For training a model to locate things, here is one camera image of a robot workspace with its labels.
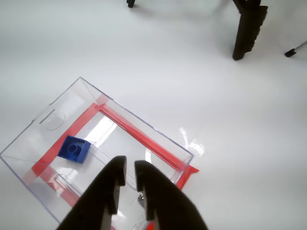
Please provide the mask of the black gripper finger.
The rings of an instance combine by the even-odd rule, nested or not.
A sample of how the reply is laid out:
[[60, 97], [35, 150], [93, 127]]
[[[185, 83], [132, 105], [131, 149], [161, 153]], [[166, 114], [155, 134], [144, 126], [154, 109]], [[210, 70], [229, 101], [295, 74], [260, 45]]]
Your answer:
[[196, 206], [159, 169], [135, 161], [137, 191], [144, 196], [146, 220], [154, 230], [206, 230]]
[[88, 186], [59, 230], [109, 230], [117, 214], [120, 188], [126, 182], [125, 156], [114, 157]]

